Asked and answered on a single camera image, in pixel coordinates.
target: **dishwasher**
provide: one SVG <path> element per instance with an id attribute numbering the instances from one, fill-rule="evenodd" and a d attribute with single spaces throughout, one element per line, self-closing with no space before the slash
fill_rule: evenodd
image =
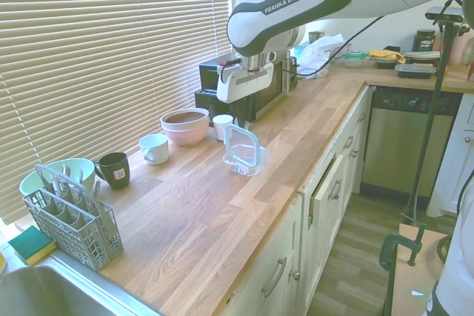
<path id="1" fill-rule="evenodd" d="M 410 195 L 430 109 L 430 90 L 377 87 L 372 97 L 361 193 Z M 441 92 L 418 184 L 425 203 L 433 191 L 462 94 Z"/>

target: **black microwave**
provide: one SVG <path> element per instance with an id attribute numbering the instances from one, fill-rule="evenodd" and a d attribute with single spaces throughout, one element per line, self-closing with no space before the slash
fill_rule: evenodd
<path id="1" fill-rule="evenodd" d="M 233 103 L 217 99 L 218 64 L 231 59 L 231 53 L 216 57 L 199 65 L 201 90 L 194 93 L 196 107 L 209 110 L 209 116 L 231 114 L 240 126 L 263 115 L 290 91 L 290 83 L 296 83 L 296 59 L 290 52 L 279 53 L 273 62 L 273 78 L 268 88 L 260 90 Z"/>

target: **wooden countertop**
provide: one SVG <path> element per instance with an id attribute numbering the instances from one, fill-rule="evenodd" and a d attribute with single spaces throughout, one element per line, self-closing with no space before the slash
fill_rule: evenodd
<path id="1" fill-rule="evenodd" d="M 400 225 L 400 234 L 414 240 L 417 227 Z M 446 235 L 425 230 L 421 242 L 423 246 L 416 255 L 415 266 L 409 266 L 411 250 L 398 245 L 393 284 L 392 316 L 422 315 L 435 283 L 441 277 L 443 262 L 438 257 L 436 247 Z"/>
<path id="2" fill-rule="evenodd" d="M 474 93 L 461 73 L 452 69 L 444 90 Z M 193 147 L 171 144 L 160 166 L 130 156 L 130 185 L 113 192 L 102 184 L 99 196 L 113 205 L 124 243 L 101 273 L 166 316 L 217 314 L 365 83 L 434 87 L 366 68 L 299 81 L 250 126 L 270 151 L 253 178 L 231 173 L 213 130 Z"/>

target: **green sponge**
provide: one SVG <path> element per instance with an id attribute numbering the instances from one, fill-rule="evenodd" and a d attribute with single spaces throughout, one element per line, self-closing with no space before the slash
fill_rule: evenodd
<path id="1" fill-rule="evenodd" d="M 34 226 L 28 227 L 8 243 L 30 266 L 49 255 L 56 248 L 54 242 Z"/>

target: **dish drying rack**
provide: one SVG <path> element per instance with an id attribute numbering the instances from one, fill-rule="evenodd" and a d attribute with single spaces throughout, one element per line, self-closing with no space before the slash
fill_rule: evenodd
<path id="1" fill-rule="evenodd" d="M 44 187 L 24 196 L 38 228 L 85 266 L 100 270 L 123 251 L 112 207 L 96 199 L 94 191 L 43 164 L 36 171 Z M 49 183 L 43 176 L 51 177 Z"/>

